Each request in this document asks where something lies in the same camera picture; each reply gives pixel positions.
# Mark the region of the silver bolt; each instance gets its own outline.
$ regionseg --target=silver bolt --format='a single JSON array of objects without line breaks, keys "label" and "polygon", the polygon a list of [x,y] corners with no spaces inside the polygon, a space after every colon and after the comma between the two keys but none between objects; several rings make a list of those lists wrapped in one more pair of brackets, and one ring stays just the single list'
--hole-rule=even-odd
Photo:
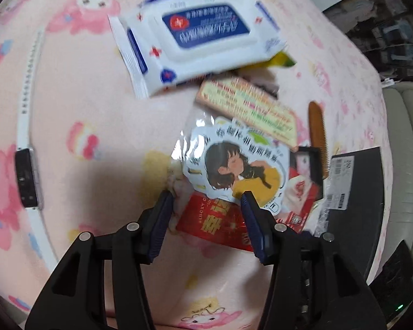
[{"label": "silver bolt", "polygon": [[284,231],[287,230],[287,226],[286,226],[285,224],[276,224],[276,225],[274,226],[274,229],[275,229],[277,232],[284,232]]},{"label": "silver bolt", "polygon": [[83,232],[80,234],[80,241],[88,241],[91,235],[89,232]]},{"label": "silver bolt", "polygon": [[139,224],[136,222],[131,222],[127,225],[127,229],[134,231],[134,230],[138,230],[139,229]]},{"label": "silver bolt", "polygon": [[335,237],[332,233],[326,232],[323,233],[323,239],[327,242],[332,242],[335,239]]}]

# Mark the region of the red package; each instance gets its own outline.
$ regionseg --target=red package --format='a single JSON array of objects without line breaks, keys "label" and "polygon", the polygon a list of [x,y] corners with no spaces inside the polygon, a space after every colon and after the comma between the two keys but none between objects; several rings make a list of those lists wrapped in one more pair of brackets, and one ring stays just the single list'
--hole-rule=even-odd
[{"label": "red package", "polygon": [[[282,208],[283,212],[274,216],[276,221],[301,232],[317,192],[318,186],[290,167],[285,190],[289,207],[287,212]],[[201,192],[192,194],[176,229],[213,243],[253,251],[240,206],[219,198],[211,200]]]}]

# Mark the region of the wooden comb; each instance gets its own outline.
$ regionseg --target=wooden comb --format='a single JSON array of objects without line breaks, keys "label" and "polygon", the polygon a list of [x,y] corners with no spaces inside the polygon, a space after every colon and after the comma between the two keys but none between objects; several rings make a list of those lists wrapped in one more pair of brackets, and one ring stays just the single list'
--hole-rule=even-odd
[{"label": "wooden comb", "polygon": [[311,146],[320,148],[321,150],[323,178],[327,178],[329,176],[329,162],[323,111],[314,101],[309,103],[309,134],[311,135]]}]

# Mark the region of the tablecloth pattern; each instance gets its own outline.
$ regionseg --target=tablecloth pattern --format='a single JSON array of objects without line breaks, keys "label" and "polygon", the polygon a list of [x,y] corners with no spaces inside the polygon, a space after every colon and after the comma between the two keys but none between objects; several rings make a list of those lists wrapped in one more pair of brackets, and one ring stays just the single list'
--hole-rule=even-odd
[{"label": "tablecloth pattern", "polygon": [[[13,173],[19,93],[39,28],[45,42],[33,92],[37,150],[49,237],[59,257],[84,230],[116,231],[150,206],[196,87],[137,100],[107,15],[141,0],[3,0],[0,5],[0,294],[29,311],[49,274],[16,197]],[[271,68],[279,100],[295,110],[309,143],[308,103],[324,110],[331,155],[381,147],[384,246],[392,190],[387,116],[377,72],[309,0],[262,0],[297,61]],[[143,267],[156,324],[188,329],[256,328],[270,281],[250,252],[167,233],[161,255]],[[109,314],[113,299],[106,298]]]}]

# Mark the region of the black hair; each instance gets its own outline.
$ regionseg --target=black hair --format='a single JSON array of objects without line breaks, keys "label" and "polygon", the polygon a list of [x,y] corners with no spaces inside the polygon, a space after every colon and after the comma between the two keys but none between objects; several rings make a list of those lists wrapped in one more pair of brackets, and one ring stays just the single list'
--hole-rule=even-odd
[{"label": "black hair", "polygon": [[224,141],[211,145],[205,153],[206,177],[213,188],[228,189],[233,185],[235,181],[234,174],[222,175],[219,173],[219,168],[228,168],[228,160],[234,155],[239,155],[243,161],[243,172],[240,176],[243,178],[260,177],[263,185],[269,189],[272,187],[265,180],[265,168],[263,166],[249,165],[248,158],[240,152],[238,145]]}]

